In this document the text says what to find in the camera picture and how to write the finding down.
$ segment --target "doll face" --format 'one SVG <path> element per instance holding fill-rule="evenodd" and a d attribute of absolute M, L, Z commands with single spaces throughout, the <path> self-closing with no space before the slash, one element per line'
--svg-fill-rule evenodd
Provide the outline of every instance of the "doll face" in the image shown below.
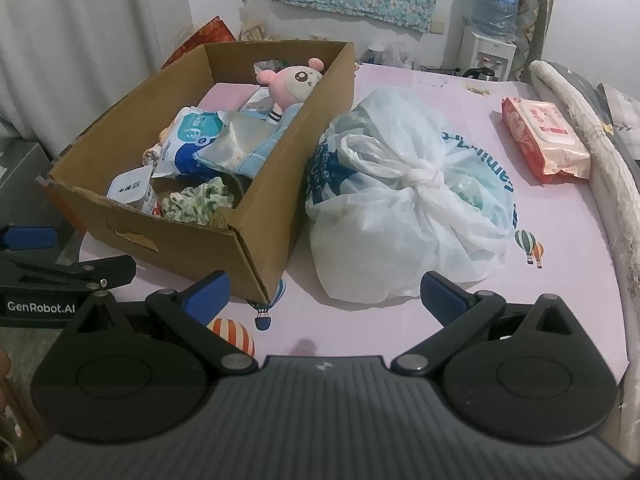
<path fill-rule="evenodd" d="M 297 102 L 302 103 L 309 97 L 311 91 L 320 81 L 322 74 L 308 66 L 292 67 L 284 75 L 284 88 L 291 94 Z"/>

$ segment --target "blue gripper pad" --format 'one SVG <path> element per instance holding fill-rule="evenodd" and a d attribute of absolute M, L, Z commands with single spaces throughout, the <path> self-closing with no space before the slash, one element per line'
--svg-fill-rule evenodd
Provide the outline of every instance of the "blue gripper pad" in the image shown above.
<path fill-rule="evenodd" d="M 422 277 L 420 299 L 442 326 L 447 326 L 476 304 L 473 294 L 469 294 L 437 272 L 427 272 Z"/>
<path fill-rule="evenodd" d="M 57 243 L 58 233 L 53 227 L 9 226 L 2 236 L 0 249 L 2 246 L 12 251 L 49 249 Z"/>
<path fill-rule="evenodd" d="M 231 297 L 231 279 L 221 270 L 194 283 L 179 294 L 182 309 L 197 322 L 207 326 L 226 306 Z"/>

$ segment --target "red bag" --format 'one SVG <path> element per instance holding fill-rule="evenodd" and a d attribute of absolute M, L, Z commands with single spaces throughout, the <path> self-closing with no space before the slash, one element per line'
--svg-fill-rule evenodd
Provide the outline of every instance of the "red bag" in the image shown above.
<path fill-rule="evenodd" d="M 198 32 L 191 36 L 187 41 L 181 44 L 178 49 L 171 54 L 171 57 L 166 60 L 166 63 L 162 65 L 162 68 L 166 68 L 176 59 L 182 57 L 188 51 L 193 50 L 197 46 L 203 43 L 221 43 L 222 41 L 235 41 L 236 38 L 220 19 L 220 16 L 216 16 L 207 25 L 203 25 Z"/>

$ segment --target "wet wipes package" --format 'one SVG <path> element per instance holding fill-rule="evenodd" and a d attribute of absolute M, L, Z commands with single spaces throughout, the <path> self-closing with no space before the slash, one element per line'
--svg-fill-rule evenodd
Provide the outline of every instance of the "wet wipes package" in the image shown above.
<path fill-rule="evenodd" d="M 204 181 L 220 176 L 220 172 L 204 166 L 193 155 L 216 140 L 223 127 L 216 112 L 194 106 L 180 110 L 162 144 L 153 178 L 189 175 Z"/>
<path fill-rule="evenodd" d="M 589 178 L 591 155 L 553 103 L 507 98 L 502 120 L 542 184 Z"/>

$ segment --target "black clamp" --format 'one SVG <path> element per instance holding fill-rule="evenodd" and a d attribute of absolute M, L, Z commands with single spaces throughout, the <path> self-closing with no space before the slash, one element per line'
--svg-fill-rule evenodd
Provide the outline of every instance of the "black clamp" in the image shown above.
<path fill-rule="evenodd" d="M 56 431 L 97 442 L 176 426 L 202 404 L 211 383 L 258 370 L 251 356 L 207 328 L 229 297 L 221 271 L 145 301 L 92 294 L 34 375 L 36 409 Z"/>
<path fill-rule="evenodd" d="M 552 444 L 606 420 L 615 378 L 559 296 L 509 304 L 488 290 L 469 294 L 435 272 L 424 275 L 420 293 L 444 327 L 391 368 L 437 380 L 473 426 L 516 442 Z"/>
<path fill-rule="evenodd" d="M 0 326 L 63 328 L 92 292 L 127 285 L 136 275 L 127 255 L 61 266 L 13 252 L 50 248 L 56 241 L 55 229 L 48 227 L 0 230 Z"/>

